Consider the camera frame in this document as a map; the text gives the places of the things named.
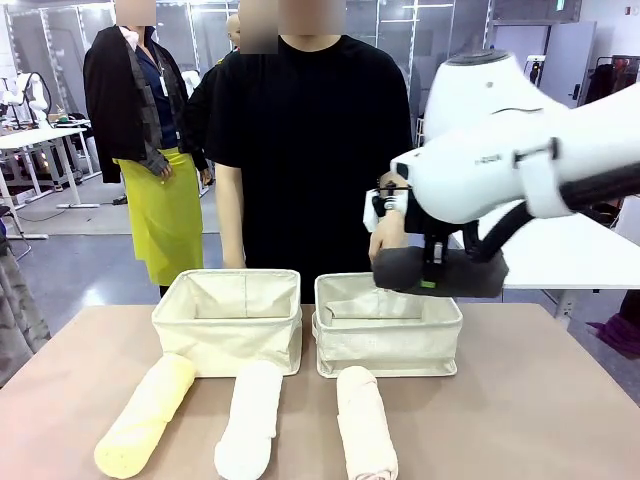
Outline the gray towel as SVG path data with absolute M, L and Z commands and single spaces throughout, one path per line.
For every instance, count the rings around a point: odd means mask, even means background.
M 481 263 L 453 249 L 442 263 L 426 263 L 425 249 L 417 246 L 383 249 L 372 263 L 378 288 L 430 297 L 494 298 L 502 292 L 508 272 L 502 254 Z

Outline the large white table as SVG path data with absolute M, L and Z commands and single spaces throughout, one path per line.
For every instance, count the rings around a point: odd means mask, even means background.
M 535 219 L 503 247 L 504 290 L 556 290 L 564 326 L 583 291 L 640 289 L 640 247 L 582 214 Z

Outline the small white background robot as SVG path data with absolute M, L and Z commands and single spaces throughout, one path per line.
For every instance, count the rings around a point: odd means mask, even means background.
M 39 128 L 49 128 L 51 94 L 41 75 L 37 72 L 20 73 L 15 86 L 14 91 L 5 94 L 5 103 L 10 106 L 26 106 L 32 121 Z

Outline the white height-adjustable desk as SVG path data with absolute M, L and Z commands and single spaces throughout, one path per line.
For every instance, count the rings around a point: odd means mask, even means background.
M 80 198 L 78 191 L 78 181 L 94 179 L 101 175 L 97 165 L 97 150 L 95 142 L 87 140 L 84 132 L 90 122 L 88 120 L 79 121 L 73 127 L 63 128 L 37 128 L 31 130 L 15 131 L 0 136 L 0 207 L 9 208 L 10 226 L 7 237 L 10 240 L 21 239 L 25 242 L 29 240 L 47 240 L 49 235 L 44 233 L 26 234 L 17 210 L 23 208 L 24 204 L 16 204 L 9 191 L 9 186 L 2 171 L 2 165 L 11 165 L 11 161 L 23 160 L 36 195 L 35 200 L 51 196 L 56 189 L 63 190 L 64 183 L 69 185 L 72 199 L 69 202 L 56 206 L 57 210 L 85 210 L 97 209 L 98 203 L 86 203 Z M 53 152 L 58 155 L 59 163 L 63 168 L 63 178 L 53 180 L 53 189 L 42 191 L 41 185 L 36 175 L 33 156 L 46 160 L 51 173 L 58 173 Z

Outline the gray fuzzy cloth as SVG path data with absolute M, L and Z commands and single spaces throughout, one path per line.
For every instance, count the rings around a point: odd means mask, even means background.
M 0 389 L 50 339 L 9 242 L 0 235 Z

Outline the cream fabric basket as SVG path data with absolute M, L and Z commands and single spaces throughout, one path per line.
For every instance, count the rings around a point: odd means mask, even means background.
M 282 269 L 181 273 L 152 313 L 162 350 L 193 362 L 198 378 L 231 378 L 265 360 L 298 372 L 301 278 Z
M 325 378 L 361 366 L 376 377 L 447 377 L 463 314 L 451 298 L 414 296 L 375 286 L 370 273 L 315 281 L 312 332 Z

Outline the purple cloth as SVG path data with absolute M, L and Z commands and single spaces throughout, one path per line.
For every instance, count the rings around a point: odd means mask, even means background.
M 588 322 L 596 336 L 626 356 L 640 358 L 640 290 L 628 290 L 619 311 L 606 322 Z

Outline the person's right forearm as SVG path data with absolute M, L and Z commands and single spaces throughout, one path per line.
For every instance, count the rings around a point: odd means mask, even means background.
M 225 268 L 245 267 L 243 244 L 244 195 L 241 170 L 215 165 L 218 224 Z

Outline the white rolled towel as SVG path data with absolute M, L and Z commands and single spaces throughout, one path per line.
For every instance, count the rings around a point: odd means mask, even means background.
M 265 360 L 236 376 L 228 423 L 214 449 L 214 466 L 223 480 L 259 480 L 266 472 L 282 382 L 280 369 Z

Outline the bald person in black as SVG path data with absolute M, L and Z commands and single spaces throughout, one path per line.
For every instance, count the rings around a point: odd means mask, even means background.
M 224 57 L 220 58 L 216 62 L 216 65 L 221 64 L 229 55 L 231 55 L 232 53 L 240 49 L 240 20 L 239 20 L 239 15 L 237 13 L 234 13 L 229 16 L 229 18 L 226 21 L 226 28 L 227 28 L 227 36 L 231 43 L 232 48 Z

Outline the person's left hand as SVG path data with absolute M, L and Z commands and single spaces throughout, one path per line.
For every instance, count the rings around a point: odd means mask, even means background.
M 370 237 L 369 259 L 375 260 L 384 249 L 405 248 L 408 234 L 405 232 L 405 215 L 399 211 L 387 211 Z

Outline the black clothes rack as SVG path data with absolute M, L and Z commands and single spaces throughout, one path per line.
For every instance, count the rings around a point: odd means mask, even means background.
M 583 105 L 632 86 L 640 79 L 640 56 L 599 57 L 588 76 Z

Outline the pink rolled towel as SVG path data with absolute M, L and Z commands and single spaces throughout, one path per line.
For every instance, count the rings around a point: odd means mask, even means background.
M 348 480 L 397 480 L 399 464 L 376 378 L 361 366 L 336 379 L 337 422 Z

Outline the yellow towel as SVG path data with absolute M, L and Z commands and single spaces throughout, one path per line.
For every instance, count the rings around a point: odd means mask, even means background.
M 163 355 L 144 375 L 128 403 L 94 449 L 105 475 L 127 480 L 139 474 L 195 379 L 193 362 Z

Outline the person in yellow apron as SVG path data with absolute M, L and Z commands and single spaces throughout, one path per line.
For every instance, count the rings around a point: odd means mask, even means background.
M 153 38 L 157 1 L 113 2 L 114 25 L 84 58 L 86 109 L 104 183 L 125 186 L 135 257 L 165 294 L 203 266 L 199 187 L 211 174 L 187 131 L 180 69 Z

